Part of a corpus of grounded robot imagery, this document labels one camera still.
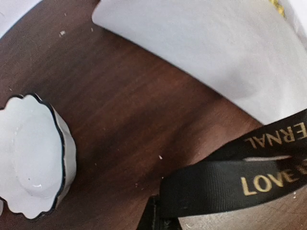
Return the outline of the small yellow flower sprig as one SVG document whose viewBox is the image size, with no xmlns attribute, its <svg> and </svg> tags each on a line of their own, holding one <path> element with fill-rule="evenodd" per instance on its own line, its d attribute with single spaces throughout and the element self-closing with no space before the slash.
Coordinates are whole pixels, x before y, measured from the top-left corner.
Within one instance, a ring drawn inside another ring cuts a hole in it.
<svg viewBox="0 0 307 230">
<path fill-rule="evenodd" d="M 284 7 L 279 3 L 278 0 L 269 0 L 269 2 L 275 7 L 275 9 L 277 10 L 277 12 L 283 16 L 284 18 L 286 18 L 285 15 L 285 11 L 284 11 Z"/>
</svg>

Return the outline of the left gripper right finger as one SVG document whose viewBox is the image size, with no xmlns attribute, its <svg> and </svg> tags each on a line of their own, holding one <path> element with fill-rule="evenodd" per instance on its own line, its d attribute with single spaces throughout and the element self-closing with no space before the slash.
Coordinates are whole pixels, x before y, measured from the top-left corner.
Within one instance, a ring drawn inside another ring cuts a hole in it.
<svg viewBox="0 0 307 230">
<path fill-rule="evenodd" d="M 182 230 L 178 218 L 159 218 L 159 230 Z"/>
</svg>

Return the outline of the translucent white wrapping paper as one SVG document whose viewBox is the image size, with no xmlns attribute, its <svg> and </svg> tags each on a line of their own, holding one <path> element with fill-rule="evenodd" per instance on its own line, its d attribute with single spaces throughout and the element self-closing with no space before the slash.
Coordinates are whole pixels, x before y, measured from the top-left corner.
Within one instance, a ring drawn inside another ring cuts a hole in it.
<svg viewBox="0 0 307 230">
<path fill-rule="evenodd" d="M 307 107 L 307 52 L 267 0 L 102 0 L 92 20 L 264 124 Z"/>
</svg>

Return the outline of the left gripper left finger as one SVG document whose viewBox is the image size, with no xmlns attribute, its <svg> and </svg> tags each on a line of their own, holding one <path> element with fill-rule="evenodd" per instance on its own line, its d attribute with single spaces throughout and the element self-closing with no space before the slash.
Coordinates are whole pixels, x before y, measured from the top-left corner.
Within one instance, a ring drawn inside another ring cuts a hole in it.
<svg viewBox="0 0 307 230">
<path fill-rule="evenodd" d="M 136 230 L 159 230 L 159 196 L 149 197 Z"/>
</svg>

